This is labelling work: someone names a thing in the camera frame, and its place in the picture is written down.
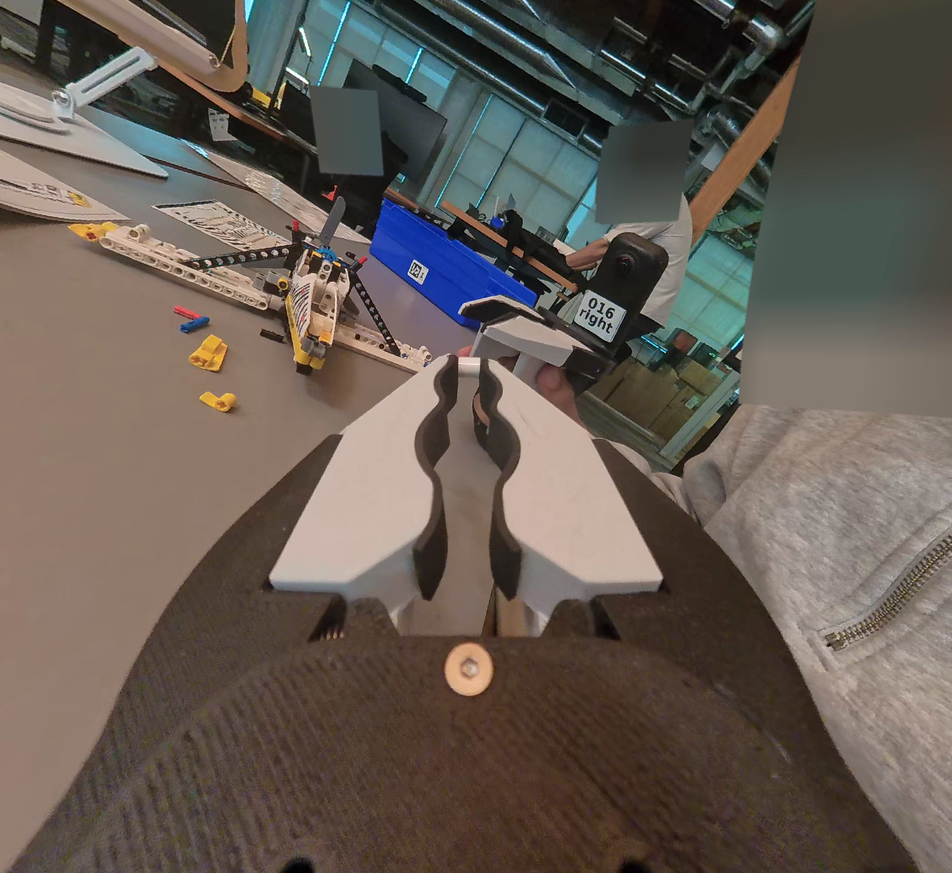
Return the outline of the zebra striped lego plane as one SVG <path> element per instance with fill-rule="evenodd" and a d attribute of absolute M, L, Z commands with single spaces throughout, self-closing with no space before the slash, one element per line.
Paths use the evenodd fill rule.
<path fill-rule="evenodd" d="M 146 225 L 121 227 L 111 222 L 72 224 L 79 237 L 127 260 L 236 305 L 275 312 L 284 320 L 297 372 L 323 367 L 335 345 L 416 373 L 433 359 L 426 348 L 396 340 L 363 285 L 365 259 L 348 251 L 339 257 L 330 247 L 346 211 L 337 196 L 318 233 L 301 223 L 290 226 L 291 241 L 193 257 L 152 236 Z"/>

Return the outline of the zebra sticker sheet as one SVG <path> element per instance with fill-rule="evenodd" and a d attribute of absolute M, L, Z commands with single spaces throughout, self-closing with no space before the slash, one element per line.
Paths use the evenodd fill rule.
<path fill-rule="evenodd" d="M 287 244 L 286 236 L 279 236 L 220 201 L 159 204 L 153 208 L 239 251 L 275 248 Z"/>

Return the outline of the cardboard boxes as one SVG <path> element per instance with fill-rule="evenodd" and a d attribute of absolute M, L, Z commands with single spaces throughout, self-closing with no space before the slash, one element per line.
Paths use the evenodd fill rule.
<path fill-rule="evenodd" d="M 649 434 L 660 450 L 684 427 L 730 374 L 728 367 L 706 367 L 687 355 L 673 366 L 652 366 L 629 357 L 586 393 L 634 427 Z"/>

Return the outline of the person's right forearm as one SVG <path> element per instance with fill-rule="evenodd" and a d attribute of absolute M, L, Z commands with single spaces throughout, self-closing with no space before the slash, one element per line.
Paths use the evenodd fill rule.
<path fill-rule="evenodd" d="M 720 467 L 710 450 L 687 460 L 681 476 L 652 470 L 649 461 L 634 452 L 628 457 L 638 472 L 700 525 L 706 525 L 726 499 Z"/>

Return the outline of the silver monitor stand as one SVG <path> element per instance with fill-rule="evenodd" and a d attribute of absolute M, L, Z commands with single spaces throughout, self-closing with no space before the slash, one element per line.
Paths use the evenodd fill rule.
<path fill-rule="evenodd" d="M 55 1 L 74 10 L 61 0 Z M 56 153 L 87 158 L 143 175 L 167 178 L 167 173 L 158 165 L 92 125 L 79 115 L 79 110 L 156 67 L 161 67 L 181 80 L 195 81 L 202 93 L 212 89 L 176 70 L 174 65 L 168 65 L 164 60 L 156 58 L 146 47 L 128 44 L 118 34 L 115 35 L 129 46 L 129 50 L 86 77 L 53 91 L 47 98 L 3 83 L 2 138 Z"/>

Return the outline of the wooden post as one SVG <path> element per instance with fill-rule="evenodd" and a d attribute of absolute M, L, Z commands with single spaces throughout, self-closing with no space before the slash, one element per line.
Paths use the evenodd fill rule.
<path fill-rule="evenodd" d="M 715 216 L 779 137 L 801 60 L 802 56 L 798 55 L 691 200 L 692 246 L 698 243 Z"/>

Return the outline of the printed paper sheet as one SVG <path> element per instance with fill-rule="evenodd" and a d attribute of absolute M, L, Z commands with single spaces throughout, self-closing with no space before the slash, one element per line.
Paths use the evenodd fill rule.
<path fill-rule="evenodd" d="M 266 199 L 292 220 L 298 221 L 307 232 L 318 234 L 324 229 L 328 213 L 304 199 L 281 180 L 219 153 L 208 151 L 202 146 L 189 144 L 189 147 L 222 172 Z"/>

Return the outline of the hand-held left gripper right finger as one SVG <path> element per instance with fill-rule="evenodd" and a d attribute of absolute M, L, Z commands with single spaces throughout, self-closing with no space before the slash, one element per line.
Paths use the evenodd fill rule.
<path fill-rule="evenodd" d="M 526 633 L 541 635 L 565 601 L 659 591 L 661 570 L 589 435 L 497 361 L 480 361 L 480 399 L 500 470 L 491 572 Z"/>

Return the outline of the person's right hand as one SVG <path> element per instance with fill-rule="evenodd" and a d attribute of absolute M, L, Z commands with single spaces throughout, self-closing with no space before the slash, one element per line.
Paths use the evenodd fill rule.
<path fill-rule="evenodd" d="M 578 426 L 584 426 L 579 415 L 576 394 L 567 379 L 565 368 L 545 364 L 538 371 L 535 381 L 536 390 L 543 398 Z"/>

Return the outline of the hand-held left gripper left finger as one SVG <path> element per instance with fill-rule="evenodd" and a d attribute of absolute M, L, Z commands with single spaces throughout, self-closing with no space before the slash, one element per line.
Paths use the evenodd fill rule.
<path fill-rule="evenodd" d="M 458 358 L 435 359 L 320 446 L 327 465 L 269 573 L 279 591 L 375 598 L 397 629 L 446 569 L 443 488 Z"/>

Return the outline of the blue plastic bin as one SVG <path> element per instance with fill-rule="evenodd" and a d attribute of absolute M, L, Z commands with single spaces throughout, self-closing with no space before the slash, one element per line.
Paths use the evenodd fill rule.
<path fill-rule="evenodd" d="M 459 315 L 466 303 L 506 296 L 535 308 L 537 295 L 434 224 L 385 199 L 369 253 L 390 272 L 457 324 L 477 324 Z"/>

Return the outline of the open instruction booklet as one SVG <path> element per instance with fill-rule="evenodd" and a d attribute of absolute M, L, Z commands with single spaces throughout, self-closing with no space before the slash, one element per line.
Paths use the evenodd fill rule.
<path fill-rule="evenodd" d="M 118 213 L 87 193 L 1 152 L 1 208 L 42 220 L 74 223 L 125 223 Z"/>

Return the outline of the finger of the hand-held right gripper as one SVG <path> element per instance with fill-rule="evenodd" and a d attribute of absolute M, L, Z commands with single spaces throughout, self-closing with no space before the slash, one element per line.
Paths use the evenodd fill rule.
<path fill-rule="evenodd" d="M 503 319 L 485 324 L 477 334 L 470 357 L 501 361 L 515 357 L 512 373 L 526 384 L 536 384 L 545 365 L 564 367 L 577 351 L 568 334 L 531 319 Z"/>
<path fill-rule="evenodd" d="M 539 311 L 504 295 L 483 297 L 464 303 L 459 308 L 458 316 L 464 325 L 480 329 L 514 317 L 524 317 L 545 324 L 545 319 Z"/>

